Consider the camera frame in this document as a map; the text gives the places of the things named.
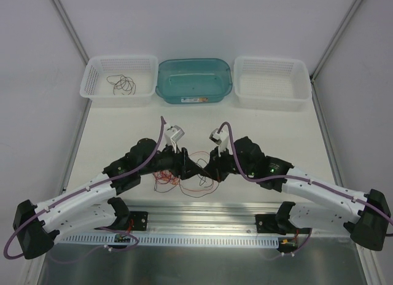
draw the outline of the white enclosure wall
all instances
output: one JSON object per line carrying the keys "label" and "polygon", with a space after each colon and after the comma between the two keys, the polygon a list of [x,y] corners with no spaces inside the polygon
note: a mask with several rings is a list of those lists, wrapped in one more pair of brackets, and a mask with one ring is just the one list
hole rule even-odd
{"label": "white enclosure wall", "polygon": [[[365,0],[316,85],[346,186],[393,206],[393,0]],[[393,241],[378,253],[392,283]]]}
{"label": "white enclosure wall", "polygon": [[[0,247],[16,206],[50,198],[85,106],[84,63],[50,0],[0,0]],[[20,253],[17,241],[12,254]],[[1,284],[16,284],[23,260],[0,257]]]}
{"label": "white enclosure wall", "polygon": [[61,0],[90,57],[295,58],[313,71],[353,0]]}

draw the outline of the teal plastic container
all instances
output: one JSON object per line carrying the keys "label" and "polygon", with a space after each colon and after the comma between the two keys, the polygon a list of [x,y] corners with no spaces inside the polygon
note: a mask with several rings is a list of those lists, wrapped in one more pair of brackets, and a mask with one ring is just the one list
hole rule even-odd
{"label": "teal plastic container", "polygon": [[169,104],[215,103],[231,90],[231,70],[220,59],[168,60],[158,66],[155,91]]}

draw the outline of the white plastic basket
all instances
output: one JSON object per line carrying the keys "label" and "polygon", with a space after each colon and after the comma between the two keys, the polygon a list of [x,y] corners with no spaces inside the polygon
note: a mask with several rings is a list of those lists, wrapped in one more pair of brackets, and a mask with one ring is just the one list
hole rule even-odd
{"label": "white plastic basket", "polygon": [[238,57],[233,74],[242,107],[300,111],[311,99],[308,71],[300,60]]}
{"label": "white plastic basket", "polygon": [[[133,95],[115,95],[108,76],[124,75],[132,78],[136,88]],[[102,107],[143,106],[155,92],[158,59],[154,56],[100,56],[90,59],[80,84],[80,95]]]}

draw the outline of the label on container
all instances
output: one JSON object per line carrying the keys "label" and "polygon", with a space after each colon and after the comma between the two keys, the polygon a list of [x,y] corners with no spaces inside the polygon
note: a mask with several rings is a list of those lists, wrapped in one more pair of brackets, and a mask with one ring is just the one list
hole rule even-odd
{"label": "label on container", "polygon": [[209,98],[182,98],[182,103],[206,103]]}

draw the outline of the perforated cable tray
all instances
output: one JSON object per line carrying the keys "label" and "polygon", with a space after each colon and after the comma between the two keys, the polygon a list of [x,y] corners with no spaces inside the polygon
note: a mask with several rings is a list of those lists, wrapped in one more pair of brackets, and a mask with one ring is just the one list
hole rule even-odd
{"label": "perforated cable tray", "polygon": [[[133,244],[116,241],[114,233],[81,233],[65,238],[60,243],[89,245],[126,245]],[[241,248],[278,248],[277,237],[262,236],[211,236],[211,235],[168,235],[135,234],[142,246],[186,246],[186,247],[241,247]]]}

